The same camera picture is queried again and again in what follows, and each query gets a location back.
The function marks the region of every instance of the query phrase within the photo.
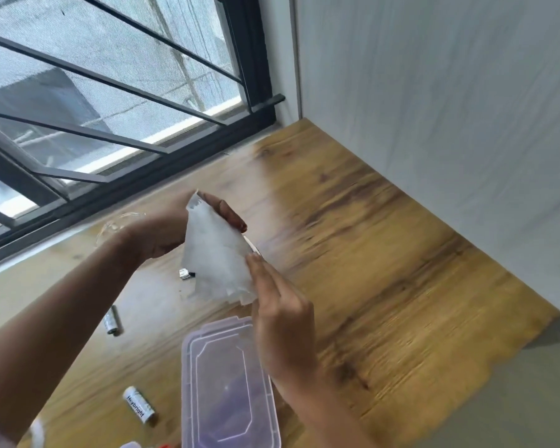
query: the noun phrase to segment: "purple object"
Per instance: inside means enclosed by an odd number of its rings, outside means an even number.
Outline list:
[[[183,448],[280,448],[270,377],[253,322],[205,324],[183,342]]]

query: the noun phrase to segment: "person's right arm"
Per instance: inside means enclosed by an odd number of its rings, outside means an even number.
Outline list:
[[[257,291],[255,341],[263,368],[320,448],[377,448],[341,402],[315,355],[313,304],[261,256],[247,256]]]

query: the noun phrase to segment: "person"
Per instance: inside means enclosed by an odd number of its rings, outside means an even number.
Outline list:
[[[184,242],[193,193],[126,226],[0,327],[0,447],[20,441],[133,272]],[[199,194],[246,231],[224,200]],[[258,295],[255,342],[279,393],[321,448],[374,447],[317,361],[312,303],[261,256],[251,254],[246,263]]]

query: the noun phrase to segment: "container lid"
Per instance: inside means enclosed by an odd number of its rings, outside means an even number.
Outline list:
[[[253,322],[205,324],[183,342],[183,448],[280,448],[270,377]]]

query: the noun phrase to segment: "person's left hand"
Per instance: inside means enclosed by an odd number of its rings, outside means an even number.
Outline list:
[[[195,190],[183,191],[166,202],[159,211],[148,214],[120,231],[138,248],[141,261],[165,255],[184,242],[189,220],[186,206],[194,193]],[[245,221],[223,199],[205,192],[199,192],[199,195],[231,226],[240,232],[246,231]]]

